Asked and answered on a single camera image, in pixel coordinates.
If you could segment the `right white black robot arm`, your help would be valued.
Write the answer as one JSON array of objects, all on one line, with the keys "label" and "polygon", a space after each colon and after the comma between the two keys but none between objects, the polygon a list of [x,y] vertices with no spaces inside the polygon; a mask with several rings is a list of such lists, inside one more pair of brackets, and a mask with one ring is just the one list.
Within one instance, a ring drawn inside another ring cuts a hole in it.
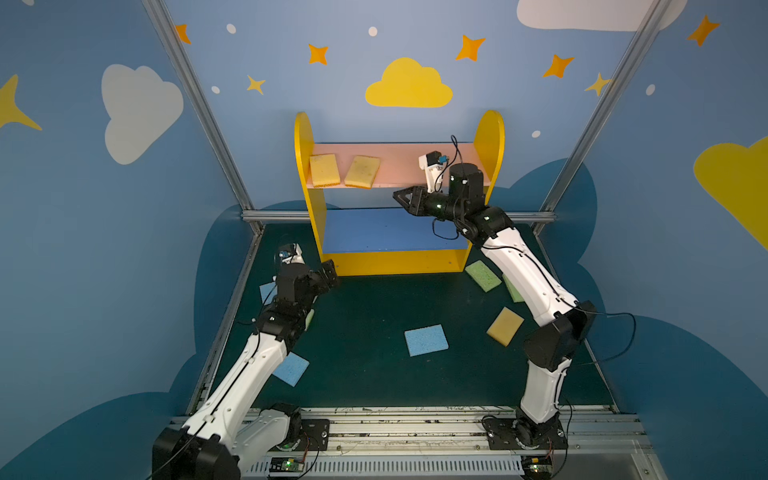
[{"label": "right white black robot arm", "polygon": [[575,351],[592,326],[592,303],[579,302],[531,253],[511,218],[485,201],[483,173],[472,164],[449,169],[447,193],[411,186],[393,193],[409,214],[450,221],[491,260],[528,306],[538,329],[524,342],[528,374],[520,421],[543,427],[559,414],[559,394]]}]

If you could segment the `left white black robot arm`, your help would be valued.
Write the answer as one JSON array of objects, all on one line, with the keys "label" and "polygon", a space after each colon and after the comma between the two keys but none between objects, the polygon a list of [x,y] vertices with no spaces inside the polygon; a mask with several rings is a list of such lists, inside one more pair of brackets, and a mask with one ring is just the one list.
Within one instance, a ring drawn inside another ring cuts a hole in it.
[{"label": "left white black robot arm", "polygon": [[276,295],[263,307],[239,358],[204,404],[180,429],[168,427],[152,448],[151,479],[240,479],[269,450],[301,434],[296,408],[274,407],[243,420],[274,371],[307,330],[317,298],[339,285],[335,264],[318,270],[301,254],[281,261]]}]

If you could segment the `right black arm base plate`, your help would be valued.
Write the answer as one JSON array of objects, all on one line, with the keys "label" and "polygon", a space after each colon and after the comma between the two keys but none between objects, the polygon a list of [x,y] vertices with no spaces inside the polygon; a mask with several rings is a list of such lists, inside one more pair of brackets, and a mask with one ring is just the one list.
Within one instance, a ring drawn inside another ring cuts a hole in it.
[{"label": "right black arm base plate", "polygon": [[565,449],[565,427],[555,415],[545,423],[527,417],[505,418],[486,415],[480,420],[491,450]]}]

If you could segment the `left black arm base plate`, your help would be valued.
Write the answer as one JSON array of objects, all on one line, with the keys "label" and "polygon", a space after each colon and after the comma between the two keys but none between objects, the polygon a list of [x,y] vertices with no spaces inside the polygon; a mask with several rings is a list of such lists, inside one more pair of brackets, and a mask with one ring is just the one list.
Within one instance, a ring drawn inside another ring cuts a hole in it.
[{"label": "left black arm base plate", "polygon": [[330,439],[330,421],[327,419],[304,419],[301,427],[289,429],[289,437],[273,452],[326,451]]}]

